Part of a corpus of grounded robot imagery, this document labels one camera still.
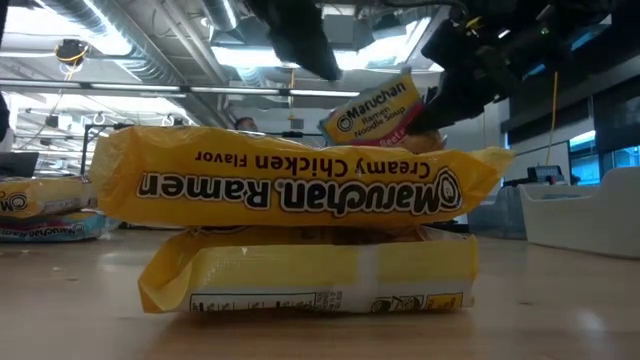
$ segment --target yellow ramen package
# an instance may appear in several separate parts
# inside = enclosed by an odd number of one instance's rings
[[[140,276],[142,306],[150,313],[386,313],[473,304],[473,236],[427,229],[376,245],[331,244],[348,240],[320,228],[185,232],[167,241]]]
[[[406,127],[422,107],[407,68],[335,109],[318,128],[333,145],[394,147],[405,139]]]
[[[100,138],[100,209],[139,224],[403,226],[464,214],[511,153],[312,149],[255,133],[134,126]]]
[[[0,217],[29,218],[95,206],[93,188],[82,177],[15,178],[0,182]]]

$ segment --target ramen package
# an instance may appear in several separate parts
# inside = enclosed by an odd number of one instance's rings
[[[332,145],[393,147],[406,138],[407,126],[422,108],[411,72],[404,69],[335,109],[318,127]]]
[[[0,217],[30,218],[95,206],[89,181],[82,177],[15,178],[0,182]]]
[[[100,138],[90,178],[106,215],[177,226],[404,226],[478,205],[511,153],[321,150],[209,127],[133,126]]]
[[[106,216],[74,212],[0,221],[0,242],[71,242],[93,239],[110,229]]]
[[[335,245],[351,239],[322,228],[185,232],[164,243],[140,276],[142,306],[149,313],[387,313],[471,306],[474,237],[434,229],[402,233],[362,246]]]

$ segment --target ramen noodle soup package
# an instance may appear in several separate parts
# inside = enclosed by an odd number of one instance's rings
[[[208,127],[133,126],[100,138],[90,178],[106,215],[178,226],[404,225],[477,206],[509,151],[321,150]]]
[[[30,218],[95,206],[93,187],[83,177],[6,179],[0,182],[0,217]]]
[[[71,242],[100,237],[112,221],[97,212],[74,212],[0,221],[0,242]]]
[[[405,229],[398,238],[390,233],[365,246],[350,245],[348,236],[313,227],[182,233],[162,246],[140,276],[143,309],[386,313],[473,304],[473,236]]]
[[[332,145],[393,147],[405,139],[406,127],[422,107],[407,68],[335,109],[318,127]]]

